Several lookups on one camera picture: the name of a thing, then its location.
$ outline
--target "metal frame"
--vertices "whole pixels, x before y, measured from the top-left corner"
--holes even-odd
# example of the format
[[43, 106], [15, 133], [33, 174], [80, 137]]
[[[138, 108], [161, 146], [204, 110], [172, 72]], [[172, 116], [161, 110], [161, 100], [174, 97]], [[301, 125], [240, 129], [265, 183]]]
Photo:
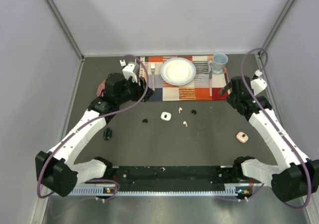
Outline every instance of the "metal frame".
[[[258, 69], [261, 69], [264, 65], [264, 62], [260, 56], [259, 53], [255, 53], [255, 58], [256, 58], [256, 61], [257, 61], [257, 65], [258, 65]], [[278, 118], [280, 124], [283, 125], [283, 120], [281, 118], [281, 115], [280, 115], [280, 110], [275, 102], [275, 97], [274, 97], [274, 91], [272, 89], [272, 84], [271, 82], [269, 81], [269, 78], [268, 78], [268, 75], [267, 75], [267, 71], [264, 70], [263, 71], [263, 76], [264, 76], [264, 79], [267, 83], [267, 87], [266, 87], [266, 93], [267, 93], [267, 96], [268, 96], [268, 99], [270, 101], [270, 104], [272, 105], [273, 109], [274, 109], [274, 112], [276, 114], [276, 117]]]
[[270, 45], [271, 41], [273, 40], [274, 36], [276, 35], [280, 25], [282, 24], [283, 20], [285, 19], [287, 13], [289, 12], [289, 10], [291, 9], [291, 7], [293, 6], [293, 4], [295, 3], [296, 0], [288, 0], [288, 2], [286, 3], [284, 9], [282, 10], [282, 12], [280, 13], [277, 21], [275, 22], [273, 28], [271, 29], [270, 33], [267, 36], [266, 41], [264, 42], [262, 48], [267, 49], [268, 46]]
[[79, 57], [80, 60], [83, 60], [84, 56], [83, 56], [80, 48], [76, 44], [68, 26], [66, 25], [61, 13], [59, 12], [58, 8], [56, 7], [54, 1], [53, 0], [46, 0], [46, 2], [49, 5], [51, 11], [53, 12], [54, 17], [56, 18], [58, 24], [60, 25], [64, 35], [66, 36], [67, 40], [69, 41], [74, 52], [76, 53], [76, 55]]
[[[188, 55], [197, 55], [197, 56], [205, 56], [207, 55], [208, 53], [210, 55], [213, 55], [215, 53], [225, 53], [225, 54], [228, 54], [228, 55], [236, 55], [236, 54], [240, 54], [240, 55], [244, 55], [247, 53], [247, 51], [232, 51], [232, 52], [228, 52], [228, 51], [216, 51], [216, 52], [183, 52], [182, 54], [185, 55], [185, 56], [188, 56]], [[108, 55], [87, 55], [85, 56], [86, 58], [87, 57], [121, 57], [121, 56], [125, 56], [127, 55], [127, 53], [117, 53], [117, 54], [108, 54]], [[180, 52], [164, 52], [164, 53], [161, 53], [161, 52], [144, 52], [144, 53], [134, 53], [135, 56], [178, 56], [178, 55], [181, 55]]]

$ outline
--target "placemat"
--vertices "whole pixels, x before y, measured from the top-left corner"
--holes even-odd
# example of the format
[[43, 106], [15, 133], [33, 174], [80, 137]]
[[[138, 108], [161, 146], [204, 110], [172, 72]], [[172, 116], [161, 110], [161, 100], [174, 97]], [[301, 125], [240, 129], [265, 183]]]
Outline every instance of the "placemat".
[[[182, 57], [191, 61], [196, 67], [194, 80], [183, 86], [173, 86], [163, 80], [160, 68], [163, 63], [173, 57]], [[220, 95], [219, 91], [228, 84], [227, 68], [221, 74], [212, 75], [212, 97], [209, 95], [209, 74], [207, 61], [213, 56], [141, 56], [140, 60], [148, 70], [149, 86], [153, 88], [150, 63], [155, 63], [155, 93], [149, 101], [219, 101], [225, 100], [228, 93]], [[140, 67], [140, 77], [146, 78], [145, 71]]]

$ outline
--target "gray table surface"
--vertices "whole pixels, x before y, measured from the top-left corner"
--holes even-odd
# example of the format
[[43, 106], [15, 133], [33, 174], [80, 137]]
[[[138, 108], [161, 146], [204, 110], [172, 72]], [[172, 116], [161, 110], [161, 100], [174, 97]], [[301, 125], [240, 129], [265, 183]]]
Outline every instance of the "gray table surface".
[[[240, 74], [243, 55], [229, 55], [229, 77]], [[246, 64], [246, 74], [257, 69], [254, 56]], [[86, 58], [69, 122], [72, 128], [82, 117], [97, 86], [111, 72], [120, 72], [119, 58]], [[170, 122], [160, 119], [162, 111], [172, 113]], [[186, 128], [182, 122], [188, 122]], [[77, 162], [102, 156], [114, 165], [231, 165], [238, 156], [251, 155], [275, 164], [268, 147], [255, 129], [225, 101], [148, 102], [113, 118], [110, 141], [102, 131], [95, 135]], [[245, 144], [236, 133], [249, 136]], [[83, 197], [52, 196], [50, 205], [57, 215]], [[301, 199], [293, 200], [295, 206]], [[77, 204], [62, 217], [53, 219], [48, 208], [43, 224], [308, 224], [306, 211], [289, 209], [264, 188], [250, 202], [237, 203], [212, 197], [117, 197], [101, 204], [94, 200]]]
[[[229, 78], [240, 74], [243, 55], [229, 55]], [[86, 58], [80, 77], [68, 130], [82, 117], [96, 98], [98, 85], [109, 73], [121, 72], [120, 57]], [[247, 59], [245, 73], [257, 69], [254, 55]], [[172, 114], [163, 121], [160, 114]], [[186, 128], [182, 123], [187, 121]], [[117, 166], [232, 165], [239, 156], [251, 155], [267, 164], [276, 164], [259, 133], [226, 101], [168, 101], [140, 103], [116, 115], [108, 127], [113, 130], [109, 141], [103, 131], [97, 133], [76, 162], [101, 156]], [[249, 140], [242, 144], [236, 134], [245, 132]]]

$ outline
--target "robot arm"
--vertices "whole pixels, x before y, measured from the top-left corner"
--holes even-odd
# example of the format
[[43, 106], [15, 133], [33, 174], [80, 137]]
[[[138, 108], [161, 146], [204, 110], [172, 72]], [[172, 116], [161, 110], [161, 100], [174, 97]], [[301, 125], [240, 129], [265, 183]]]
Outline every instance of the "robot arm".
[[[118, 111], [120, 105], [127, 101], [137, 101], [145, 91], [144, 78], [137, 77], [139, 65], [136, 62], [131, 62], [128, 65], [123, 65], [123, 63], [125, 62], [121, 61], [121, 65], [124, 66], [123, 74], [112, 73], [107, 77], [103, 96], [97, 97], [91, 102], [80, 121], [63, 140], [74, 133], [73, 138], [54, 154], [44, 172], [41, 184], [62, 197], [67, 196], [77, 184], [103, 177], [107, 167], [112, 166], [111, 163], [100, 157], [80, 164], [74, 164], [74, 161], [91, 138], [105, 127], [114, 115], [96, 119], [80, 130], [79, 127], [103, 114]], [[143, 101], [146, 102], [153, 93], [153, 90], [148, 88]], [[35, 158], [37, 179], [45, 161], [61, 142], [48, 152], [41, 151], [37, 154]]]
[[[250, 80], [245, 76], [247, 84], [255, 95], [263, 91], [267, 84], [257, 78]], [[287, 202], [292, 199], [302, 197], [307, 194], [307, 181], [305, 172], [301, 167], [300, 160], [294, 152], [297, 152], [310, 173], [312, 181], [312, 193], [316, 192], [319, 185], [319, 160], [311, 161], [291, 140], [287, 132], [279, 124], [278, 119], [271, 105], [264, 96], [257, 97], [266, 113], [277, 123], [280, 131], [276, 131], [268, 118], [257, 106], [256, 102], [248, 93], [242, 77], [237, 76], [231, 79], [220, 93], [231, 89], [227, 97], [227, 102], [243, 115], [248, 122], [260, 133], [263, 140], [272, 152], [277, 165], [268, 165], [252, 157], [239, 157], [234, 161], [235, 176], [239, 179], [254, 178], [270, 187], [275, 195], [282, 201]], [[292, 150], [282, 139], [285, 136], [294, 146]]]

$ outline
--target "black object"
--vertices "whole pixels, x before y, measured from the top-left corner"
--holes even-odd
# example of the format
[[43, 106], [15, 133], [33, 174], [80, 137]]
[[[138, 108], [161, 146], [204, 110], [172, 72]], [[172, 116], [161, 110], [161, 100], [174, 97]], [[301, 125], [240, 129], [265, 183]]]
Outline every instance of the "black object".
[[[88, 110], [94, 110], [100, 115], [115, 112], [120, 109], [120, 105], [127, 101], [137, 101], [142, 96], [146, 88], [144, 78], [139, 78], [139, 82], [132, 82], [132, 77], [125, 79], [121, 73], [111, 73], [105, 80], [103, 97], [95, 98], [88, 107]], [[148, 87], [142, 102], [146, 102], [154, 94], [154, 91]], [[105, 117], [106, 123], [109, 123], [115, 115]]]
[[[249, 89], [254, 92], [254, 90], [251, 88], [250, 78], [248, 76], [244, 76], [244, 78]], [[231, 89], [231, 93], [227, 96], [226, 101], [247, 120], [250, 119], [253, 113], [259, 113], [260, 108], [250, 96], [241, 76], [235, 76], [231, 78], [230, 82], [223, 89], [221, 89], [219, 93], [223, 95], [229, 89]], [[256, 98], [264, 109], [272, 109], [272, 106], [264, 96], [258, 96]]]
[[[52, 152], [39, 152], [35, 157], [36, 179], [39, 179], [41, 169]], [[72, 171], [64, 159], [52, 158], [45, 169], [41, 184], [51, 189], [62, 197], [67, 196], [75, 187], [77, 172]]]
[[218, 168], [220, 166], [120, 166], [114, 171], [123, 192], [224, 191], [224, 184], [218, 180]]
[[219, 168], [217, 170], [219, 180], [223, 183], [237, 183], [238, 181], [247, 180], [248, 178], [244, 176], [241, 164], [249, 159], [254, 159], [254, 157], [238, 157], [232, 167]]
[[103, 137], [105, 140], [110, 140], [112, 138], [112, 130], [110, 128], [106, 128], [103, 132]]
[[[314, 193], [319, 185], [319, 160], [308, 160], [305, 165], [310, 174], [311, 193]], [[290, 168], [272, 176], [271, 187], [280, 201], [288, 202], [307, 195], [307, 180], [301, 164], [291, 164]]]
[[248, 190], [247, 193], [238, 193], [237, 196], [235, 196], [235, 198], [243, 200], [245, 198], [249, 198], [252, 196], [252, 193]]
[[[98, 112], [100, 115], [118, 111], [120, 105], [127, 101], [137, 101], [140, 99], [146, 89], [144, 78], [139, 78], [137, 83], [132, 82], [132, 77], [125, 79], [121, 73], [111, 73], [105, 80], [105, 88], [103, 97], [95, 98], [88, 107], [88, 110]], [[147, 89], [143, 102], [146, 102], [154, 91]], [[114, 117], [105, 117], [106, 123]], [[112, 136], [112, 131], [107, 131], [108, 137]], [[39, 178], [44, 162], [47, 160], [51, 152], [39, 152], [35, 157], [36, 176]], [[77, 172], [72, 171], [65, 163], [64, 159], [57, 160], [52, 158], [44, 172], [41, 184], [48, 187], [62, 197], [67, 196], [77, 183]]]

